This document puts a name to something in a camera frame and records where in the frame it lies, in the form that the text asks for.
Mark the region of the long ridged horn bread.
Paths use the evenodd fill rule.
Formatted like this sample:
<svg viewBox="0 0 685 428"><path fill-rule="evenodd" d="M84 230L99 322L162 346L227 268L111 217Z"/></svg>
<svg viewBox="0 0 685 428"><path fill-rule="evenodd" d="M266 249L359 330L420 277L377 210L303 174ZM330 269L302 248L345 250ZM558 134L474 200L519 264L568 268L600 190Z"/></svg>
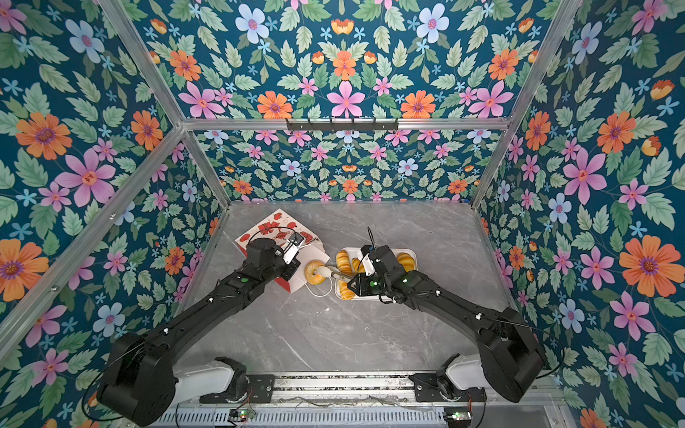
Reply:
<svg viewBox="0 0 685 428"><path fill-rule="evenodd" d="M335 256L335 262L338 270L347 275L351 276L353 271L352 271L352 265L351 265L351 260L349 258L349 255L347 251L339 251L337 255Z"/></svg>

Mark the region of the pale ring donut bread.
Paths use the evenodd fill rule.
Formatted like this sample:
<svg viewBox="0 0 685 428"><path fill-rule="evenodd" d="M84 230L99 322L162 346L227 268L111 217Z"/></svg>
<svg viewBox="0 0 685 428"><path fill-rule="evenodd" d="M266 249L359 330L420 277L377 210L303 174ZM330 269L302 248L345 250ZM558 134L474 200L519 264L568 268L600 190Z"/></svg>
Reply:
<svg viewBox="0 0 685 428"><path fill-rule="evenodd" d="M331 276L330 269L320 260L312 260L304 269L308 285L322 285Z"/></svg>

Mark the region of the red white paper bag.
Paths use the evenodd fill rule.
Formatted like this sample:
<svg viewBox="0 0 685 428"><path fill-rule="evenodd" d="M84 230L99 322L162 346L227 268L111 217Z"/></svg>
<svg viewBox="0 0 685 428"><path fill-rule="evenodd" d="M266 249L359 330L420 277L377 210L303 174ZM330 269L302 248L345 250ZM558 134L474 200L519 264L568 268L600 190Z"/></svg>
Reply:
<svg viewBox="0 0 685 428"><path fill-rule="evenodd" d="M298 264L289 279L276 280L289 294L311 285L308 277L317 276L316 269L330 261L320 238L282 209L274 210L269 216L251 226L235 239L235 244L244 255L247 255L248 244L258 238L273 240L282 250L286 262L290 265Z"/></svg>

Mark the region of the yellow striped croissant bread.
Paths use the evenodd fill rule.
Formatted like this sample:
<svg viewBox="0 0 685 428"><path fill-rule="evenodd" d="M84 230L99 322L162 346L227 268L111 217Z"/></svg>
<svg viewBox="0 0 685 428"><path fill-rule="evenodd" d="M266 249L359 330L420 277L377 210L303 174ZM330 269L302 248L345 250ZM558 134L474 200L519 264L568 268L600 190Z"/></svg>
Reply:
<svg viewBox="0 0 685 428"><path fill-rule="evenodd" d="M398 253L396 255L396 260L404 268L406 272L410 272L416 269L416 261L408 253Z"/></svg>

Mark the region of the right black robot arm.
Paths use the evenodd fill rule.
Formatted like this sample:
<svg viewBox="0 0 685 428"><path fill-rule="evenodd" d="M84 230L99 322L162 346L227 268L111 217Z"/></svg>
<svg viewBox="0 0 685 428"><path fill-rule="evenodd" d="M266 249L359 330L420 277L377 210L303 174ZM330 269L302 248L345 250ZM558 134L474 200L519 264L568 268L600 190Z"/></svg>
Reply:
<svg viewBox="0 0 685 428"><path fill-rule="evenodd" d="M467 392L491 388L518 403L547 364L533 328L512 309L494 310L468 301L438 285L417 268L409 253L365 245L353 257L342 250L332 270L344 299L376 297L436 317L467 337L476 354L454 354L426 387L456 401Z"/></svg>

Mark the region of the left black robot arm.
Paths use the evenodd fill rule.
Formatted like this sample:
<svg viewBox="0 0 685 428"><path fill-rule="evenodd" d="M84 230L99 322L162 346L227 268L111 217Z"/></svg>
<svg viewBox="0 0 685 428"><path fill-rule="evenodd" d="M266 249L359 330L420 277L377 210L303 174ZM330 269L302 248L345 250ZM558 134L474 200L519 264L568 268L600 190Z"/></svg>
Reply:
<svg viewBox="0 0 685 428"><path fill-rule="evenodd" d="M285 246L270 238L251 239L243 264L201 301L147 333L119 338L97 400L138 426L149 426L168 408L206 395L240 401L248 389L245 365L228 357L185 369L176 365L207 333L260 297L269 282L290 279L301 265L296 256L304 240L297 232Z"/></svg>

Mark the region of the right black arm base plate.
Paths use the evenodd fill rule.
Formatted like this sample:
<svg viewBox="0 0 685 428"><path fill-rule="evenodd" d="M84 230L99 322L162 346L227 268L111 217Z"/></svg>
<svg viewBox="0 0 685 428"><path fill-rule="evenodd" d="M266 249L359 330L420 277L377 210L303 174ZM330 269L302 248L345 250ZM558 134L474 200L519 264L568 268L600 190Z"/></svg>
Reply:
<svg viewBox="0 0 685 428"><path fill-rule="evenodd" d="M416 373L408 376L414 385L417 402L485 402L484 388L461 390L446 376L433 373Z"/></svg>

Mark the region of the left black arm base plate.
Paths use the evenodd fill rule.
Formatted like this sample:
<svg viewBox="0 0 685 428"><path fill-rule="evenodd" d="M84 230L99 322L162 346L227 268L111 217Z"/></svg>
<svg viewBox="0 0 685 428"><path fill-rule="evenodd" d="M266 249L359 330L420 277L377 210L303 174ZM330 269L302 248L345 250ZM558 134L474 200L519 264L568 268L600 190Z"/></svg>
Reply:
<svg viewBox="0 0 685 428"><path fill-rule="evenodd" d="M276 376L272 374L240 374L224 392L203 395L202 404L267 404L271 403Z"/></svg>

